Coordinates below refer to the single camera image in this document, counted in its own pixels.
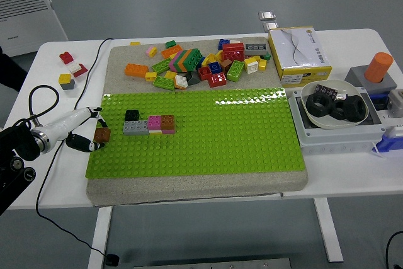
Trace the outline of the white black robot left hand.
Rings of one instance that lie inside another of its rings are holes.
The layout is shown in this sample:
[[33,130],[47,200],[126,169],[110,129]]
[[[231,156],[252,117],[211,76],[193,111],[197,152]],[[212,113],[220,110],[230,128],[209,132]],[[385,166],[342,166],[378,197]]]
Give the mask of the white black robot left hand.
[[91,141],[81,135],[73,134],[72,131],[90,118],[96,118],[102,126],[107,124],[100,115],[100,107],[85,107],[73,110],[58,120],[31,130],[42,154],[51,151],[57,141],[65,140],[65,143],[72,149],[82,152],[92,152],[101,149],[105,143]]

